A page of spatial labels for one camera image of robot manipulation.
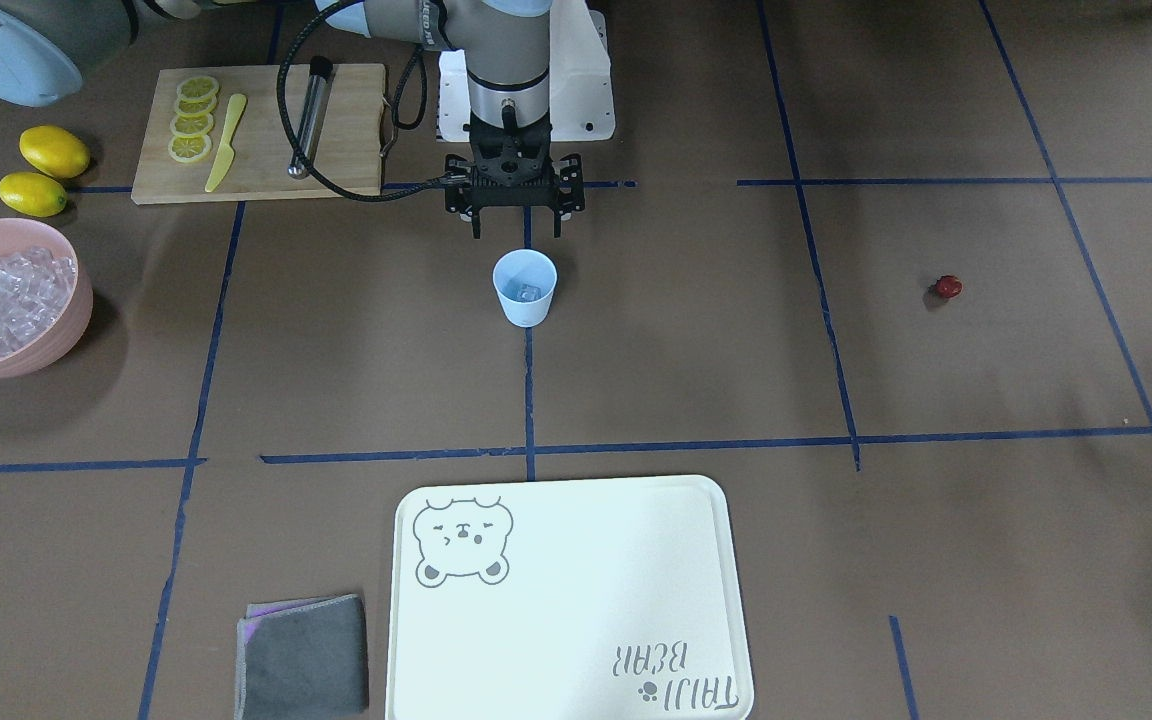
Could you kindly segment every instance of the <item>whole lemon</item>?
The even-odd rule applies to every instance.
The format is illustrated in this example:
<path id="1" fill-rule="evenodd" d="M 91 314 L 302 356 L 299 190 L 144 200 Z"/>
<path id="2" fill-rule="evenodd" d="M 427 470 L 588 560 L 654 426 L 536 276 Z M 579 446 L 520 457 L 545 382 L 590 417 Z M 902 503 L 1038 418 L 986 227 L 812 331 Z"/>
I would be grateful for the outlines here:
<path id="1" fill-rule="evenodd" d="M 77 177 L 92 161 L 83 141 L 55 126 L 38 126 L 21 132 L 20 153 L 35 168 L 54 179 Z"/>
<path id="2" fill-rule="evenodd" d="M 8 209 L 35 218 L 51 218 L 69 204 L 65 188 L 38 173 L 13 173 L 0 179 L 0 199 Z"/>

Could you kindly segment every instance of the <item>bowl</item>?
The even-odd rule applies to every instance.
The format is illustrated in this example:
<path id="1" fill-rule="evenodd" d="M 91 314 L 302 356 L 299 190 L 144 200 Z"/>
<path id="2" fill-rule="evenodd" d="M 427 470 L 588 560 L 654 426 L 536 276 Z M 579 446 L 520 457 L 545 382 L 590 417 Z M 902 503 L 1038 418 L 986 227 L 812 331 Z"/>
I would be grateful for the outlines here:
<path id="1" fill-rule="evenodd" d="M 92 283 L 88 271 L 74 252 L 74 247 L 63 233 L 51 225 L 24 218 L 0 218 L 0 255 L 24 252 L 31 247 L 46 247 L 54 258 L 73 258 L 78 268 L 74 291 L 61 309 L 60 316 L 51 327 L 38 338 L 33 338 L 20 350 L 0 357 L 0 378 L 14 378 L 35 370 L 41 370 L 55 361 L 60 361 L 83 336 L 91 323 Z"/>

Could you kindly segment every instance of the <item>gray towel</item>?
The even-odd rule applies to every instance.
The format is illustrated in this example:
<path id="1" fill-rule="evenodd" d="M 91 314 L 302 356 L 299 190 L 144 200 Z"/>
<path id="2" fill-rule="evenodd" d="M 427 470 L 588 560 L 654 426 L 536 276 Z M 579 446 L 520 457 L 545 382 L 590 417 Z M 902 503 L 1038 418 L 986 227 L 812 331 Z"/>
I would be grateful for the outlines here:
<path id="1" fill-rule="evenodd" d="M 366 707 L 356 594 L 263 602 L 238 621 L 234 720 L 331 720 Z"/>

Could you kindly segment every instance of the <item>red fruit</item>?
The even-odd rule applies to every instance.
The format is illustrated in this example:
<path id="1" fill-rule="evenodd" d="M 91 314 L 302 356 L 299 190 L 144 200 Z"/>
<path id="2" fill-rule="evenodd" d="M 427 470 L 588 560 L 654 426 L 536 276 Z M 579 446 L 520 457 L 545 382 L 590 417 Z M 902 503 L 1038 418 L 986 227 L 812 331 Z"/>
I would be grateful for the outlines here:
<path id="1" fill-rule="evenodd" d="M 932 291 L 941 300 L 950 300 L 963 291 L 963 281 L 954 275 L 941 275 L 941 279 L 938 279 L 932 286 Z"/>

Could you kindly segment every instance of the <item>bear drawing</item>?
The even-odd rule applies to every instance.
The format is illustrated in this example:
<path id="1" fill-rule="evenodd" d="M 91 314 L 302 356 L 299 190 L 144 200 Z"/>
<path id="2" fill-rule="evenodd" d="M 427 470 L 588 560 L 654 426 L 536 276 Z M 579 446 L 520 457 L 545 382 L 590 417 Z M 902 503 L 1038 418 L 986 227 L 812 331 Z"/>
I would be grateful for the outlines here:
<path id="1" fill-rule="evenodd" d="M 416 579 L 425 588 L 438 588 L 449 575 L 477 575 L 494 585 L 509 574 L 505 543 L 513 530 L 513 515 L 499 498 L 490 505 L 453 500 L 438 507 L 426 502 L 417 511 L 412 530 L 420 544 Z"/>

